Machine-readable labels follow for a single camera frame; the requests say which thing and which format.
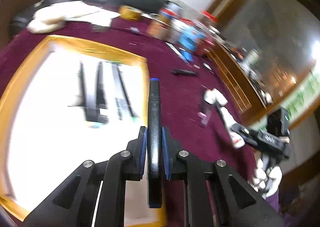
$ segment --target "blue gripper pad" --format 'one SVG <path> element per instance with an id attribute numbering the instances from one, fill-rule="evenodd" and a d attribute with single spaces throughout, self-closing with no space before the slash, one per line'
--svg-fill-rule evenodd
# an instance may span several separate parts
<path id="1" fill-rule="evenodd" d="M 167 177 L 167 180 L 170 179 L 170 157 L 167 146 L 167 139 L 165 137 L 164 127 L 162 127 L 162 153 L 164 161 L 164 172 Z"/>
<path id="2" fill-rule="evenodd" d="M 144 173 L 144 165 L 146 162 L 146 153 L 147 153 L 147 128 L 144 129 L 143 141 L 142 141 L 142 145 L 141 145 L 140 171 L 139 171 L 140 175 L 143 175 L 143 173 Z"/>

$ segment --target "purple tablecloth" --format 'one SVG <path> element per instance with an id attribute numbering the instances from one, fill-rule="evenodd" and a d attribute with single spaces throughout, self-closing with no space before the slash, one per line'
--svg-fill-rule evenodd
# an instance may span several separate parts
<path id="1" fill-rule="evenodd" d="M 149 22 L 147 18 L 142 18 L 139 22 L 116 18 L 108 31 L 100 33 L 91 32 L 91 25 L 88 23 L 67 22 L 64 28 L 52 34 L 96 41 L 147 58 L 150 78 L 156 77 L 160 80 L 162 125 L 169 126 L 172 136 L 181 141 L 183 148 L 200 159 L 211 162 L 224 159 L 245 179 L 249 179 L 255 167 L 252 149 L 247 145 L 239 150 L 232 148 L 228 133 L 215 110 L 212 111 L 212 117 L 206 127 L 200 124 L 200 118 L 196 115 L 201 92 L 205 86 L 210 89 L 217 88 L 227 98 L 226 108 L 235 120 L 240 122 L 233 98 L 223 81 L 203 68 L 202 58 L 194 57 L 194 63 L 200 69 L 190 68 L 163 41 L 133 34 L 128 29 L 133 26 L 145 33 Z M 47 35 L 31 34 L 24 30 L 2 50 L 0 95 L 22 61 Z M 213 62 L 210 62 L 210 66 L 215 74 L 218 74 Z M 174 76 L 170 69 L 192 69 L 198 76 Z M 183 226 L 182 184 L 165 181 L 164 186 L 168 225 Z"/>

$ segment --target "wooden cabinet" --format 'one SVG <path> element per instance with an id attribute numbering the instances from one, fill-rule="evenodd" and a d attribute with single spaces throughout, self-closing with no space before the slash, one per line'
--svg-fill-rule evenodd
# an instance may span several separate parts
<path id="1" fill-rule="evenodd" d="M 247 75 L 226 50 L 217 45 L 210 49 L 208 57 L 212 59 L 219 70 L 220 76 L 229 89 L 244 125 L 250 125 L 257 113 L 266 110 L 260 95 L 251 85 Z"/>

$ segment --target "metal screw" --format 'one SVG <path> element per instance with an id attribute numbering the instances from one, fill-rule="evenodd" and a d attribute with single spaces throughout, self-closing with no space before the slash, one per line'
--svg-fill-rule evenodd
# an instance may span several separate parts
<path id="1" fill-rule="evenodd" d="M 223 159 L 217 160 L 217 165 L 218 165 L 218 166 L 224 167 L 226 164 L 227 164 L 227 163 L 226 163 Z"/>
<path id="2" fill-rule="evenodd" d="M 122 152 L 120 153 L 120 155 L 121 155 L 122 157 L 126 158 L 126 157 L 130 156 L 130 151 L 124 150 L 124 151 L 122 151 Z"/>
<path id="3" fill-rule="evenodd" d="M 186 150 L 181 150 L 181 151 L 179 152 L 179 156 L 185 158 L 185 157 L 189 156 L 189 152 L 186 151 Z"/>
<path id="4" fill-rule="evenodd" d="M 87 160 L 87 161 L 83 162 L 83 166 L 86 167 L 86 168 L 88 168 L 88 167 L 90 167 L 92 165 L 93 165 L 93 162 L 91 160 Z"/>

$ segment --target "yellow tape roll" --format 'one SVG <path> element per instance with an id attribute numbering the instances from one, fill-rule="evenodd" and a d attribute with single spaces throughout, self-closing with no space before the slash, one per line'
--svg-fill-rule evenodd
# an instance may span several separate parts
<path id="1" fill-rule="evenodd" d="M 142 14 L 142 11 L 134 7 L 121 6 L 119 8 L 119 14 L 121 14 L 120 17 L 123 19 L 138 20 Z"/>

